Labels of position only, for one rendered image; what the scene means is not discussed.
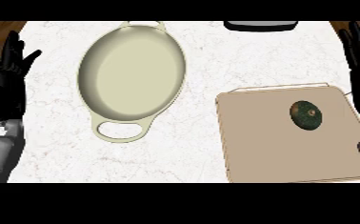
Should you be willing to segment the cream oval pot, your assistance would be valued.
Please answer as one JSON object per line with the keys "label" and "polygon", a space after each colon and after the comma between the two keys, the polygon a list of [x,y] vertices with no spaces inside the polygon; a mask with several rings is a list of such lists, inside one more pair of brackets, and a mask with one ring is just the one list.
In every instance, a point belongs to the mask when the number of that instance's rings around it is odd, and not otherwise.
{"label": "cream oval pot", "polygon": [[[165,24],[126,21],[89,48],[77,72],[77,89],[90,111],[92,130],[112,143],[139,140],[157,116],[182,91],[186,56]],[[103,123],[136,124],[140,133],[115,138],[100,132]]]}

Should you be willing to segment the tan flat tray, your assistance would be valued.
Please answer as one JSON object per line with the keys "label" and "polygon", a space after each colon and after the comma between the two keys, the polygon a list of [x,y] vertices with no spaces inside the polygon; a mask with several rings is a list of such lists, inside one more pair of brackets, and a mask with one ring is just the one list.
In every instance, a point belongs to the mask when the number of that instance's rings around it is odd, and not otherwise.
{"label": "tan flat tray", "polygon": [[[322,112],[307,131],[295,102]],[[224,92],[217,96],[224,165],[232,182],[317,182],[360,178],[360,118],[334,86]]]}

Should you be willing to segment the dark green squash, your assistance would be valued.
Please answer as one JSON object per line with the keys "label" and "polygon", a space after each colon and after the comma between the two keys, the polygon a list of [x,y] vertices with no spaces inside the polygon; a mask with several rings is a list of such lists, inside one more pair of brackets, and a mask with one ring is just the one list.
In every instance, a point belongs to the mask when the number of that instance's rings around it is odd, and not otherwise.
{"label": "dark green squash", "polygon": [[322,124],[322,112],[308,101],[297,101],[289,108],[289,117],[294,124],[306,131],[313,131]]}

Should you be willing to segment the black and grey appliance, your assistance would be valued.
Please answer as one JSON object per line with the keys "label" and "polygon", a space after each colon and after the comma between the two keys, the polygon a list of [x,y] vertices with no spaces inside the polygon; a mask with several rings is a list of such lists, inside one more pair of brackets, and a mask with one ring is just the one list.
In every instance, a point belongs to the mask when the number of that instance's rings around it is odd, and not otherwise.
{"label": "black and grey appliance", "polygon": [[232,31],[291,31],[297,21],[224,21],[224,27]]}

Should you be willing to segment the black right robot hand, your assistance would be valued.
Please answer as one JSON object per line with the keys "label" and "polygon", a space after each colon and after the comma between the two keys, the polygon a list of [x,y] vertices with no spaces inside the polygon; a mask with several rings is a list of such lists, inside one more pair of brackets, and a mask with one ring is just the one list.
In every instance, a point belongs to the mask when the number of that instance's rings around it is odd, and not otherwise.
{"label": "black right robot hand", "polygon": [[348,22],[348,30],[339,30],[344,44],[345,60],[350,68],[350,84],[353,103],[360,113],[360,25],[356,21]]}

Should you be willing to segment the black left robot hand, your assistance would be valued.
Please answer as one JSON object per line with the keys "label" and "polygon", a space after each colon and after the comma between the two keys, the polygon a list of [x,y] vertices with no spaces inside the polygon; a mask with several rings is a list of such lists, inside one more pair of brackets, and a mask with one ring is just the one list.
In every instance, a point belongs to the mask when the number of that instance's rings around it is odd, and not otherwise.
{"label": "black left robot hand", "polygon": [[25,43],[10,31],[0,54],[0,121],[25,114],[25,76],[41,51],[22,55]]}

